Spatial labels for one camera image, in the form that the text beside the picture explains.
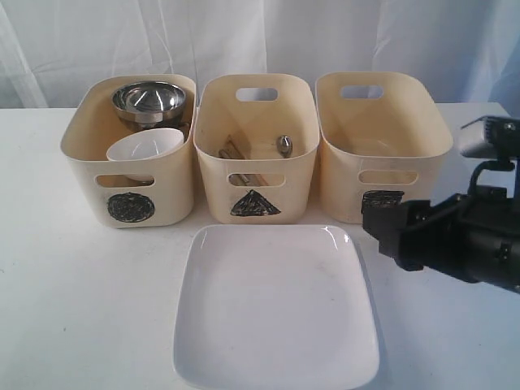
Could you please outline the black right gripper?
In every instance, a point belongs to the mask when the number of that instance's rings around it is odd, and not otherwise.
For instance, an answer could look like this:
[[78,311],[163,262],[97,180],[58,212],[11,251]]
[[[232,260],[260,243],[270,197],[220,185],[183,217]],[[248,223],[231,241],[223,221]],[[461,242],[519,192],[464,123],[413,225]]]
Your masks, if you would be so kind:
[[[426,234],[397,231],[420,220]],[[508,197],[505,188],[479,186],[433,207],[429,200],[366,203],[362,228],[405,271],[426,266],[470,284],[519,291],[519,195]]]

